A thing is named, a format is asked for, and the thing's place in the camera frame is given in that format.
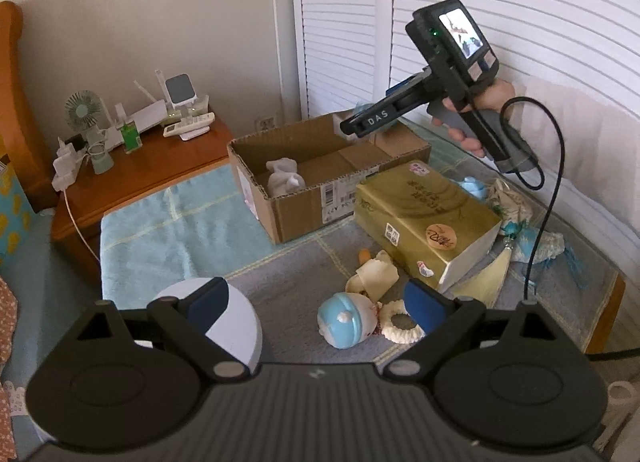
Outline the person's right hand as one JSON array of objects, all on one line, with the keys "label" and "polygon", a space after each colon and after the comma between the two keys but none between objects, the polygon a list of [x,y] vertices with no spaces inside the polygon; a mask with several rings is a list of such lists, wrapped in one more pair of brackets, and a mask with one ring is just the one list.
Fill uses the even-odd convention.
[{"label": "person's right hand", "polygon": [[[515,88],[512,83],[496,78],[488,89],[474,98],[474,104],[477,109],[493,110],[500,112],[504,104],[515,96]],[[460,144],[460,147],[480,159],[486,156],[482,143],[468,136],[461,128],[451,126],[442,122],[439,118],[432,118],[431,124],[434,126],[446,126],[447,133],[451,140]]]}]

